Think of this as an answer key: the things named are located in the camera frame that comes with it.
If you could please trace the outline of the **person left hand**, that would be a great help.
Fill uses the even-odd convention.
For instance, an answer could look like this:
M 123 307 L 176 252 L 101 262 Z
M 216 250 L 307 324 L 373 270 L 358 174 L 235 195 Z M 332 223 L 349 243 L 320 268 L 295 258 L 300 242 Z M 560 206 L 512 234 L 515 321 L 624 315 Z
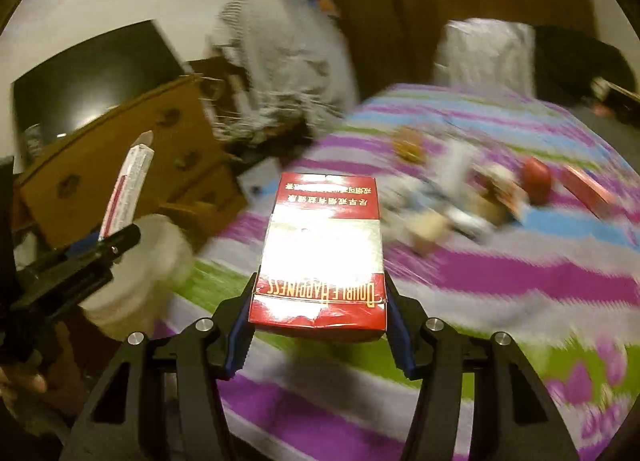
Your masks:
M 47 392 L 47 381 L 43 375 L 26 365 L 16 365 L 1 368 L 1 392 L 11 394 L 23 391 L 44 394 Z

